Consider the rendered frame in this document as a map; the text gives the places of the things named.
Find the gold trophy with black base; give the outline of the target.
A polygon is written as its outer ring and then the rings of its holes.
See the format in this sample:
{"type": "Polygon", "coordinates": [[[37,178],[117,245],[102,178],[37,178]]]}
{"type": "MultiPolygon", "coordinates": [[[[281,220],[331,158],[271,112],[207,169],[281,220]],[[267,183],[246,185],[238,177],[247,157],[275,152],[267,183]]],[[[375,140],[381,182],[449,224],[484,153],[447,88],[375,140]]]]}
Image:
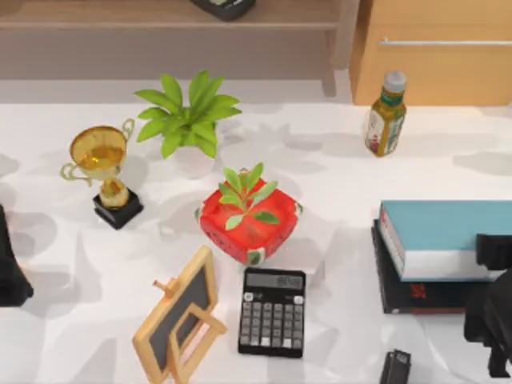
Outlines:
{"type": "Polygon", "coordinates": [[[67,181],[82,180],[88,186],[94,180],[102,183],[93,197],[94,211],[116,230],[143,211],[139,196],[118,177],[134,127],[134,120],[128,118],[119,129],[107,125],[85,129],[70,144],[72,161],[60,169],[67,181]]]}

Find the yellow green bottle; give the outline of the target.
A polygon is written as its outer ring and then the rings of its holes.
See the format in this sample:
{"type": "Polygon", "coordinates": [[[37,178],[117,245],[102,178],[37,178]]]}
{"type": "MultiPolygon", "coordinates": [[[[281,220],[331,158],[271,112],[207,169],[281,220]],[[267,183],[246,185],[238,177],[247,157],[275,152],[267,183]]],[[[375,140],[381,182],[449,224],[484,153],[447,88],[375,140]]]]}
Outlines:
{"type": "Polygon", "coordinates": [[[366,126],[365,145],[376,157],[391,154],[398,145],[406,116],[405,92],[406,75],[398,70],[386,72],[366,126]]]}

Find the black box on shelf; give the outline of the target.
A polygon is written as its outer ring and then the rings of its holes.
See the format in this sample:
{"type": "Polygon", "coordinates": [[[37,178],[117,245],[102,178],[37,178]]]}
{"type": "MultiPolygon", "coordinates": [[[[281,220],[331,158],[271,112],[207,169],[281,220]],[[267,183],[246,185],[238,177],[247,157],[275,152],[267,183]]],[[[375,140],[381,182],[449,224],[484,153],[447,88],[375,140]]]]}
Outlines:
{"type": "Polygon", "coordinates": [[[190,2],[224,22],[241,18],[256,4],[256,0],[190,0],[190,2]]]}

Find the wooden framed blackboard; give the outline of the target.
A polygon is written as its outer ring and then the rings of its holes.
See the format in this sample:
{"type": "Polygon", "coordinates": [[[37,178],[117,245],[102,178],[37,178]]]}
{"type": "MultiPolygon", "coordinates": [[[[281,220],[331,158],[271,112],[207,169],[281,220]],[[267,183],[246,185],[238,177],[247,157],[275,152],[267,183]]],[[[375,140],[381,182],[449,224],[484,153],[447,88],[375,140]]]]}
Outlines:
{"type": "Polygon", "coordinates": [[[179,276],[153,285],[162,298],[135,332],[132,343],[150,384],[189,384],[226,325],[212,315],[218,304],[211,248],[201,246],[179,276]]]}

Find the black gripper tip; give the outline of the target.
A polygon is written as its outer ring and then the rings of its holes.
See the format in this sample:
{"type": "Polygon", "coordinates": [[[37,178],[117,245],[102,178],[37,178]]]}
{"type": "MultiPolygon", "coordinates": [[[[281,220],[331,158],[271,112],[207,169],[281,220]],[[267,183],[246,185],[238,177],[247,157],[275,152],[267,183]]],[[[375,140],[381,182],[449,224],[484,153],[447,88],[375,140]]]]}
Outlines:
{"type": "Polygon", "coordinates": [[[14,255],[6,215],[0,204],[0,307],[20,307],[34,295],[14,255]]]}

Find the wooden cupboard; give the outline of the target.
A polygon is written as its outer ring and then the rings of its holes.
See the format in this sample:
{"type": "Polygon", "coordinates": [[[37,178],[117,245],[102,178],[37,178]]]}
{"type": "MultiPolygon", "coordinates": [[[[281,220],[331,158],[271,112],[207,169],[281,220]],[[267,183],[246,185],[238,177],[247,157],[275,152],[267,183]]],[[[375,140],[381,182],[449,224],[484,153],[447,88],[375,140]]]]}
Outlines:
{"type": "Polygon", "coordinates": [[[407,77],[408,106],[512,102],[512,46],[381,46],[392,40],[512,40],[512,0],[360,0],[349,74],[369,105],[384,75],[407,77]]]}

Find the green plant in white pot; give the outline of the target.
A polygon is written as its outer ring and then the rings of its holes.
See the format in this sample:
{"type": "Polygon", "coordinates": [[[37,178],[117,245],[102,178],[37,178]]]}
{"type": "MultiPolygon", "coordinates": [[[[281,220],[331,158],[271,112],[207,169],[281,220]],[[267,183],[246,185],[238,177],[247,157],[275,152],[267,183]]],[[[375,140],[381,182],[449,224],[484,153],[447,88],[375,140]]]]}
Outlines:
{"type": "Polygon", "coordinates": [[[224,77],[211,77],[208,70],[193,76],[187,94],[170,74],[160,75],[160,89],[140,89],[134,95],[151,104],[138,114],[145,123],[137,141],[160,137],[160,154],[166,159],[181,148],[194,148],[208,158],[218,154],[217,124],[240,115],[235,96],[221,94],[224,77]]]}

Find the red watermelon plant pot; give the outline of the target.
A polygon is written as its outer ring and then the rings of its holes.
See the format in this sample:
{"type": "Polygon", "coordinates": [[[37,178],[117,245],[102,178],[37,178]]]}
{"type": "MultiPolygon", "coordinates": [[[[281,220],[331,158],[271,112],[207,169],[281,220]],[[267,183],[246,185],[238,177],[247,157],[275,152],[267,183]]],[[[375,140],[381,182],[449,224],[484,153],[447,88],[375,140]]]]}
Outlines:
{"type": "Polygon", "coordinates": [[[204,234],[246,266],[260,266],[293,233],[303,206],[262,178],[264,165],[223,170],[224,180],[195,210],[204,234]]]}

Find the black stapler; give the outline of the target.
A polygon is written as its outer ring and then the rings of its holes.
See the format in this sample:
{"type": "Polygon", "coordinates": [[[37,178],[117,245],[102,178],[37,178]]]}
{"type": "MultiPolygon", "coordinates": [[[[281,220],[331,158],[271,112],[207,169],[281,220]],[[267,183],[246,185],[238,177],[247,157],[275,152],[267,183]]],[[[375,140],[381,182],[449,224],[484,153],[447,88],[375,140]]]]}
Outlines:
{"type": "Polygon", "coordinates": [[[408,384],[411,354],[392,350],[386,353],[379,384],[408,384]]]}

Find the black book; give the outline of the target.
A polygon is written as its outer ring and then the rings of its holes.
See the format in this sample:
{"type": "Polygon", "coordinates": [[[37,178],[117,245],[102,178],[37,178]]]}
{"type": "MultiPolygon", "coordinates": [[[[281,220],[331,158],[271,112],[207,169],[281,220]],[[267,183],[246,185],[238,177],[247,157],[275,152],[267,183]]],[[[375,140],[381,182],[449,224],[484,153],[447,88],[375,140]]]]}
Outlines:
{"type": "Polygon", "coordinates": [[[403,282],[380,235],[378,220],[371,229],[383,312],[386,314],[462,314],[488,282],[403,282]]]}

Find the wooden open shelf unit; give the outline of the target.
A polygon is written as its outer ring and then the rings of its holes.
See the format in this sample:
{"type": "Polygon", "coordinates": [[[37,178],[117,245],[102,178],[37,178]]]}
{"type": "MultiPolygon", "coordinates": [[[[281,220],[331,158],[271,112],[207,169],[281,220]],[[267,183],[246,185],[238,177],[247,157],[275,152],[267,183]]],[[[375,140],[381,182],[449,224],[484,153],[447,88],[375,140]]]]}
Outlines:
{"type": "Polygon", "coordinates": [[[221,22],[190,0],[0,0],[0,102],[132,102],[168,73],[243,99],[345,86],[358,0],[257,0],[221,22]]]}

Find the light blue book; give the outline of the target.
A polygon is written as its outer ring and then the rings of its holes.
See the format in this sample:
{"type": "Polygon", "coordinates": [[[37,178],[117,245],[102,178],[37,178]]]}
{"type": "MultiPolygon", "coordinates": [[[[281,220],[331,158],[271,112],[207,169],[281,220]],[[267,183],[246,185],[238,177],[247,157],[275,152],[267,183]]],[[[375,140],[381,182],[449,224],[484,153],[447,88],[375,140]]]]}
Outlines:
{"type": "Polygon", "coordinates": [[[383,200],[378,231],[403,282],[493,281],[476,237],[512,235],[512,200],[383,200]]]}

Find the black calculator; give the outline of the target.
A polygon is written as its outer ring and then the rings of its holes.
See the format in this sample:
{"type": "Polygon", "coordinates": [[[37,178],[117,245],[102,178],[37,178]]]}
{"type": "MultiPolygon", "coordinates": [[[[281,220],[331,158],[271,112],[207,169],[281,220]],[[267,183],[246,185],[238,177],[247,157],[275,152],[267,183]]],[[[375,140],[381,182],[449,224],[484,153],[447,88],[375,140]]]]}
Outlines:
{"type": "Polygon", "coordinates": [[[301,358],[305,348],[305,305],[303,271],[246,268],[238,352],[301,358]]]}

